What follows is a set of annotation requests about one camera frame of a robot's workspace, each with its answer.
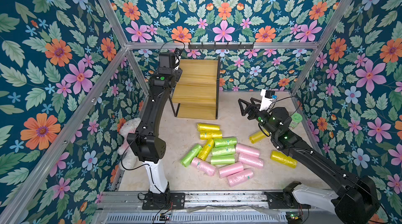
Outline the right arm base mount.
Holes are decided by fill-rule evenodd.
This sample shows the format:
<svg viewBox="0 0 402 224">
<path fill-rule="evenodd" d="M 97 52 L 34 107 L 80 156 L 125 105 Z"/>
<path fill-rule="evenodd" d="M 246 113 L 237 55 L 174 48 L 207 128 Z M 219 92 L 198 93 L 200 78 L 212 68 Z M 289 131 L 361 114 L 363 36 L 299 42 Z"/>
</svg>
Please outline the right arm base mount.
<svg viewBox="0 0 402 224">
<path fill-rule="evenodd" d="M 301 182 L 292 182 L 280 192 L 263 192 L 267 197 L 270 209 L 311 209 L 311 205 L 300 204 L 293 196 L 295 187 L 301 185 Z"/>
</svg>

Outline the green roll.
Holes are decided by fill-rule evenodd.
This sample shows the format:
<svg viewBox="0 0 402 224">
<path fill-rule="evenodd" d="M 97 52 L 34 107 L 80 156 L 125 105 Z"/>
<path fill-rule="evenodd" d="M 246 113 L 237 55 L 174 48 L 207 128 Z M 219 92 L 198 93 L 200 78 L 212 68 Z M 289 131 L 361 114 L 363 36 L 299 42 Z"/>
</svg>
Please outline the green roll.
<svg viewBox="0 0 402 224">
<path fill-rule="evenodd" d="M 237 144 L 237 138 L 236 137 L 228 137 L 228 138 L 216 138 L 213 139 L 215 147 L 223 147 L 223 146 L 229 146 L 229 145 L 236 145 Z"/>
<path fill-rule="evenodd" d="M 236 162 L 236 158 L 233 154 L 223 155 L 223 156 L 215 156 L 211 157 L 210 163 L 211 165 L 230 165 Z"/>
<path fill-rule="evenodd" d="M 212 148 L 211 154 L 213 157 L 220 157 L 225 155 L 232 155 L 236 153 L 236 147 L 234 145 L 227 145 Z"/>
</svg>

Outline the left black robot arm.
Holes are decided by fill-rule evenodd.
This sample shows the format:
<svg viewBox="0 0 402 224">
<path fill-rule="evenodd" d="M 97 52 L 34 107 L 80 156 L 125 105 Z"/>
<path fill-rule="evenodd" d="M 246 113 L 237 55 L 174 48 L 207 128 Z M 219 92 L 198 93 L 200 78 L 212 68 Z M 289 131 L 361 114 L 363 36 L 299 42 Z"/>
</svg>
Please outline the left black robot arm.
<svg viewBox="0 0 402 224">
<path fill-rule="evenodd" d="M 166 142 L 159 138 L 159 128 L 165 104 L 172 101 L 171 92 L 182 75 L 179 67 L 182 53 L 182 49 L 176 48 L 174 52 L 159 54 L 158 68 L 148 82 L 149 96 L 142 118 L 135 132 L 127 136 L 129 147 L 146 167 L 149 192 L 157 195 L 168 192 L 169 182 L 162 164 Z"/>
</svg>

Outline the wooden three-tier shelf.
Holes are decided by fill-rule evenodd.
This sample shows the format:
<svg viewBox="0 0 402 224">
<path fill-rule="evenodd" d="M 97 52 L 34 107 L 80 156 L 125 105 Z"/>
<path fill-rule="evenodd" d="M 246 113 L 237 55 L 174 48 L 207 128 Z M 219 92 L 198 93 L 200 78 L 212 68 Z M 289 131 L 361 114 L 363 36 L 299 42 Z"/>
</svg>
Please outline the wooden three-tier shelf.
<svg viewBox="0 0 402 224">
<path fill-rule="evenodd" d="M 219 102 L 219 63 L 217 60 L 180 61 L 183 71 L 172 102 L 177 104 L 177 117 L 216 120 Z"/>
</svg>

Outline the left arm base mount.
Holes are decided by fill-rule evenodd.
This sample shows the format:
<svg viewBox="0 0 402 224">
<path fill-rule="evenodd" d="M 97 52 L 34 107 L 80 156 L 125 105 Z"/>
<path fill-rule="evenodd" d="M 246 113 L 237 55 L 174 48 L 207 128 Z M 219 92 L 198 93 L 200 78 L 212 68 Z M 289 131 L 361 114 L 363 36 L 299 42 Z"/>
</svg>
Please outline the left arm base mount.
<svg viewBox="0 0 402 224">
<path fill-rule="evenodd" d="M 160 210 L 162 207 L 173 210 L 184 209 L 185 193 L 167 193 L 156 194 L 147 192 L 145 194 L 142 209 L 143 210 Z"/>
</svg>

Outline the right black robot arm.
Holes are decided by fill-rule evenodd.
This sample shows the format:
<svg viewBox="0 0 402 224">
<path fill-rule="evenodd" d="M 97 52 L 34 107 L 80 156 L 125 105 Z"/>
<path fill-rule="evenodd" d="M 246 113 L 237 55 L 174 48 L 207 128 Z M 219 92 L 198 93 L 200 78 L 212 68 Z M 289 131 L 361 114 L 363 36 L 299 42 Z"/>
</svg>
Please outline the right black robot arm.
<svg viewBox="0 0 402 224">
<path fill-rule="evenodd" d="M 307 167 L 331 188 L 322 190 L 295 182 L 287 190 L 297 203 L 331 212 L 345 224 L 366 224 L 379 210 L 381 203 L 373 180 L 354 175 L 315 151 L 289 129 L 292 118 L 286 108 L 260 110 L 259 100 L 254 98 L 239 99 L 238 104 L 241 114 L 256 120 L 278 151 Z"/>
</svg>

